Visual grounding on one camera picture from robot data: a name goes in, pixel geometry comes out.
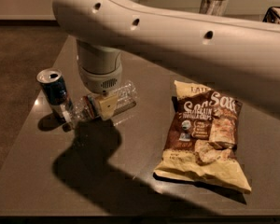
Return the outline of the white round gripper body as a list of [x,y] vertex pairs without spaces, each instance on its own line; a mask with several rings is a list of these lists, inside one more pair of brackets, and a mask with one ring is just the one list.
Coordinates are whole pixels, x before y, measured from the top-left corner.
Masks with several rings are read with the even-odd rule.
[[122,65],[119,63],[119,65],[112,72],[94,74],[93,72],[87,71],[80,64],[78,66],[78,72],[85,88],[90,92],[111,92],[112,90],[116,89],[121,82]]

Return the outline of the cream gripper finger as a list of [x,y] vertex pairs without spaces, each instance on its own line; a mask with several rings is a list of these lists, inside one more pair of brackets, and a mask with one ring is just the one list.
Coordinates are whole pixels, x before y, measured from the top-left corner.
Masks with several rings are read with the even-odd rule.
[[103,94],[95,97],[94,102],[101,119],[107,120],[114,115],[118,102],[118,96],[115,93]]

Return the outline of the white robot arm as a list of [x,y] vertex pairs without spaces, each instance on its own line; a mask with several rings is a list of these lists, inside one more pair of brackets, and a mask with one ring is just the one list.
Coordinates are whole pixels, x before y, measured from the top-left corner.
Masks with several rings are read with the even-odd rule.
[[139,5],[53,0],[64,30],[224,91],[280,119],[280,24]]

